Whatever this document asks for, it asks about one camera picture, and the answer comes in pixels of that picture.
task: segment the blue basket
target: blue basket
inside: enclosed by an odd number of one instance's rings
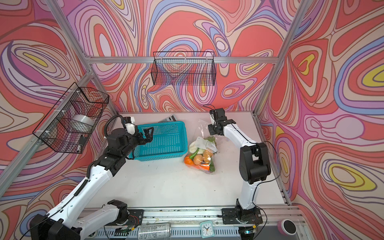
[[[137,126],[140,132],[153,127],[153,140],[135,148],[135,160],[149,161],[181,157],[188,151],[187,131],[184,122],[162,122]]]

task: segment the clock face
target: clock face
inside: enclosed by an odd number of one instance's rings
[[[215,235],[211,221],[201,223],[200,228],[201,228],[201,236],[203,238],[212,237]]]

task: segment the white table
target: white table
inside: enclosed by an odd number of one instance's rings
[[[187,128],[191,143],[199,119],[210,123],[208,113],[173,113]],[[136,124],[156,123],[172,113],[123,114],[133,116]],[[260,136],[249,112],[226,113],[253,140]],[[116,121],[114,128],[122,127]],[[116,199],[128,207],[194,207],[235,205],[243,179],[238,164],[240,150],[225,137],[218,137],[219,152],[214,156],[216,171],[207,174],[187,167],[182,158],[140,162],[128,160],[120,171],[93,197],[87,208],[97,208]],[[275,178],[273,172],[267,180]],[[260,185],[258,205],[284,204],[276,181]]]

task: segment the patterned wall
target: patterned wall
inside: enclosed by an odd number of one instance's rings
[[[67,1],[62,9],[86,54],[152,56],[205,51],[276,56],[297,1]],[[271,65],[219,64],[215,86],[153,86],[151,64],[97,64],[118,111],[253,110]]]
[[[212,104],[227,111],[251,111],[272,64],[229,64],[215,86],[153,85],[151,64],[94,64],[119,112],[207,111]]]
[[[316,0],[258,116],[315,239],[384,239],[384,2]]]
[[[84,69],[43,0],[1,1],[0,23],[1,173]],[[110,116],[107,109],[82,154],[39,148],[0,198],[0,240],[20,239],[34,215],[45,214],[80,182]]]

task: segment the plastic bag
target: plastic bag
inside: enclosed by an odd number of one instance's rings
[[[184,163],[188,167],[200,169],[206,173],[216,171],[214,155],[217,153],[216,137],[210,136],[207,122],[199,121],[199,133],[195,141],[189,144],[188,153],[184,157]]]

